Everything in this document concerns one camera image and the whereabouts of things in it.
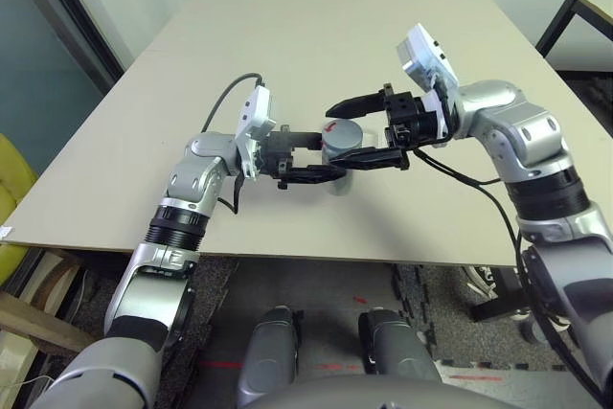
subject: chair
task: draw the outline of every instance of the chair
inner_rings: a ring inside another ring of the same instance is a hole
[[[36,181],[36,174],[11,144],[0,134],[0,224],[4,223]],[[28,247],[0,244],[0,284],[21,263]]]

